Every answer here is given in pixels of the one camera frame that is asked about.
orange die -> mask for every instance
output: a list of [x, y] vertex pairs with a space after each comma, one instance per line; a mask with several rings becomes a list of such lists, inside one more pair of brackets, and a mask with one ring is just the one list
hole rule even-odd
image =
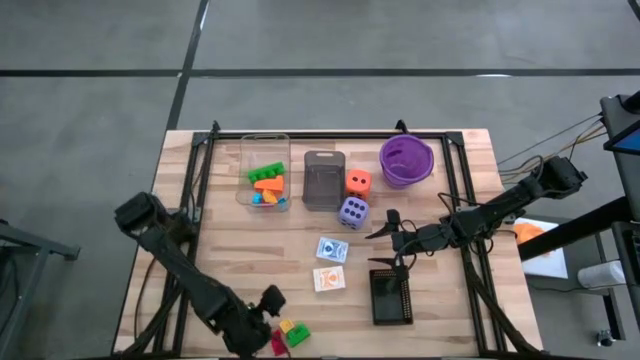
[[347, 173], [347, 196], [354, 196], [364, 201], [371, 191], [371, 174], [368, 171], [353, 169]]

purple die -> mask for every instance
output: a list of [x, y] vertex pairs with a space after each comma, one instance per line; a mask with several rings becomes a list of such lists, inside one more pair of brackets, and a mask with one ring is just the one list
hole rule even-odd
[[369, 214], [369, 205], [364, 200], [350, 196], [342, 204], [338, 218], [340, 223], [353, 230], [360, 229]]

gray floor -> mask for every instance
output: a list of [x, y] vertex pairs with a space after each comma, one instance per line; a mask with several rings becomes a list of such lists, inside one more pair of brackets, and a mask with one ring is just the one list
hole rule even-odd
[[[179, 69], [198, 3], [0, 0], [0, 70]], [[638, 34], [624, 0], [215, 0], [194, 67], [629, 68], [640, 64]], [[0, 77], [0, 216], [83, 247], [76, 263], [49, 263], [21, 358], [109, 352], [134, 254], [113, 209], [150, 188], [177, 83]], [[191, 79], [178, 128], [213, 119], [227, 129], [389, 128], [402, 118], [411, 127], [488, 128], [500, 160], [639, 84], [633, 76]], [[601, 140], [574, 155], [590, 177], [584, 189], [531, 213], [577, 216], [622, 194]], [[593, 333], [606, 327], [598, 298], [532, 297], [547, 350], [607, 359], [638, 350], [632, 321], [627, 341], [595, 347]]]

wooden table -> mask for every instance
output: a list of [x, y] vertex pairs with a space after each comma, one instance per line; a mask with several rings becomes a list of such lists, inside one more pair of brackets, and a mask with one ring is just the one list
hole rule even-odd
[[[489, 132], [463, 130], [469, 166], [478, 201], [503, 191]], [[187, 167], [192, 131], [167, 133], [158, 165], [154, 191], [168, 208], [179, 206]], [[448, 192], [442, 148], [438, 141], [425, 140], [435, 156], [433, 173], [406, 190], [392, 190], [384, 184], [378, 161], [383, 140], [300, 140], [291, 143], [291, 208], [284, 213], [256, 215], [238, 204], [239, 142], [217, 141], [206, 195], [202, 232], [196, 265], [204, 273], [230, 286], [245, 302], [257, 302], [269, 285], [277, 285], [287, 299], [282, 317], [305, 323], [311, 337], [292, 349], [297, 356], [455, 356], [477, 354], [471, 312], [459, 250], [424, 254], [411, 271], [410, 288], [414, 324], [374, 326], [371, 315], [369, 269], [378, 265], [370, 257], [393, 255], [389, 237], [365, 240], [382, 227], [386, 210], [395, 208], [403, 219], [421, 226], [446, 213], [437, 198]], [[302, 203], [304, 153], [308, 150], [337, 150], [346, 155], [347, 169], [360, 168], [373, 174], [370, 215], [365, 226], [352, 231], [336, 221], [335, 213], [309, 212]], [[458, 179], [459, 164], [453, 154]], [[348, 241], [344, 264], [346, 289], [316, 293], [312, 270], [334, 266], [315, 257], [320, 236]], [[498, 300], [525, 338], [541, 348], [531, 299], [512, 235], [494, 237], [490, 257]], [[133, 341], [133, 318], [144, 273], [151, 256], [138, 251], [114, 349]], [[155, 266], [141, 303], [139, 327], [155, 313], [166, 272]], [[488, 312], [483, 318], [489, 344], [493, 344]], [[277, 326], [280, 319], [272, 319]], [[169, 326], [167, 343], [173, 338]], [[221, 337], [214, 336], [193, 314], [189, 316], [183, 343], [185, 356], [226, 356]], [[270, 346], [259, 355], [272, 356]]]

green lego brick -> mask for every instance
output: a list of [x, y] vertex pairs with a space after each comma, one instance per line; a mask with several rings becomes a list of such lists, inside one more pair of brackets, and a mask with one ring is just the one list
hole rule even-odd
[[284, 174], [284, 164], [281, 162], [273, 163], [261, 168], [249, 170], [249, 181], [253, 184], [258, 180], [264, 180], [268, 178], [274, 178], [277, 175]]
[[289, 346], [296, 347], [309, 336], [311, 336], [309, 329], [304, 324], [298, 324], [287, 332], [287, 342]]

